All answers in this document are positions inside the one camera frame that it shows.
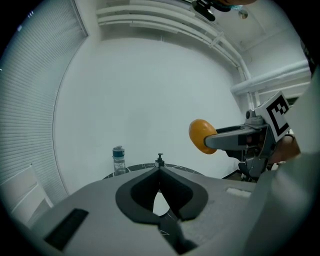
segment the black marble table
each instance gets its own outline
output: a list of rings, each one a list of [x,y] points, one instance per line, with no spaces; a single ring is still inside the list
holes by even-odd
[[[178,169],[178,170],[182,170],[182,171],[185,171],[185,172],[188,172],[188,173],[192,173],[192,174],[199,174],[199,175],[203,175],[201,174],[200,172],[197,172],[195,170],[192,170],[192,169],[189,169],[187,167],[183,167],[183,166],[180,166],[180,165],[176,165],[176,164],[169,164],[169,163],[165,163],[164,164],[165,167],[171,167],[171,168],[175,168],[175,169]],[[138,171],[138,170],[143,170],[143,169],[147,169],[147,168],[153,168],[155,167],[155,164],[154,163],[142,163],[142,164],[136,164],[136,165],[132,165],[132,166],[129,166],[129,167],[126,167],[125,168],[125,173],[130,173],[130,172],[134,172],[134,171]],[[115,173],[111,173],[109,174],[107,177],[105,177],[104,179],[108,179],[108,178],[111,178],[115,176]]]

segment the black rectangle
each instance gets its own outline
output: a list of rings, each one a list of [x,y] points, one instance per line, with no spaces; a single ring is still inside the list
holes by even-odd
[[[73,209],[44,240],[62,251],[88,214],[86,210]]]

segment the water bottle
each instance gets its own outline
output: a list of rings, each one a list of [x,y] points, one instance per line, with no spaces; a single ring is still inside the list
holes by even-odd
[[[114,176],[126,173],[125,150],[122,146],[116,146],[112,150]]]

